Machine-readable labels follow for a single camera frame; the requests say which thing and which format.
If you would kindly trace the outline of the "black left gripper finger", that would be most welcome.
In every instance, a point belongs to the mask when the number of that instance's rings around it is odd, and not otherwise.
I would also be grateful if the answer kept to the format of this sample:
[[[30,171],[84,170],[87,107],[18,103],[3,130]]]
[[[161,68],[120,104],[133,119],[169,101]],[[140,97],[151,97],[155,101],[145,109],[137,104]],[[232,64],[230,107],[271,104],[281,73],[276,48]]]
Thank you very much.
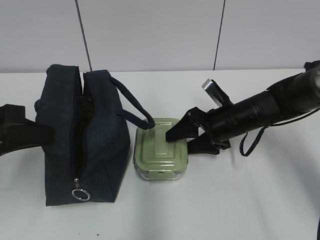
[[[22,105],[5,104],[0,107],[0,155],[41,147],[54,141],[51,127],[26,118]]]

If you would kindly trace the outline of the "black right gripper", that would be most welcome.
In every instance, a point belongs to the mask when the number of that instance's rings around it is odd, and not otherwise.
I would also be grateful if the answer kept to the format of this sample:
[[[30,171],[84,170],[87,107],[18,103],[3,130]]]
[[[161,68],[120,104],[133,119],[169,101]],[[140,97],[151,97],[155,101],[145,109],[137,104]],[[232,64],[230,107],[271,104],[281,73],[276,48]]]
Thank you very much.
[[[236,119],[235,105],[211,109],[189,109],[171,129],[165,133],[167,142],[192,138],[187,143],[188,154],[219,155],[220,150],[231,147],[229,139],[245,133]],[[199,128],[204,133],[199,136]]]

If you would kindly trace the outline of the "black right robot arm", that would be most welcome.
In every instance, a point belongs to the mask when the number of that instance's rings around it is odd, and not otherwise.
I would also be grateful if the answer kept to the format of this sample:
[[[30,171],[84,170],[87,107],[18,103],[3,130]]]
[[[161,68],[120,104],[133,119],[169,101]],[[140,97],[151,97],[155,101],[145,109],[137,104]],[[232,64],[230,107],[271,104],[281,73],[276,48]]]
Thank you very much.
[[[166,132],[166,141],[189,139],[189,154],[218,155],[231,147],[230,139],[259,129],[247,151],[244,151],[245,141],[240,142],[240,154],[249,156],[267,128],[290,124],[319,111],[320,67],[308,62],[304,68],[304,72],[280,80],[238,103],[232,103],[219,85],[208,79],[202,87],[218,108],[207,112],[198,107],[189,109]]]

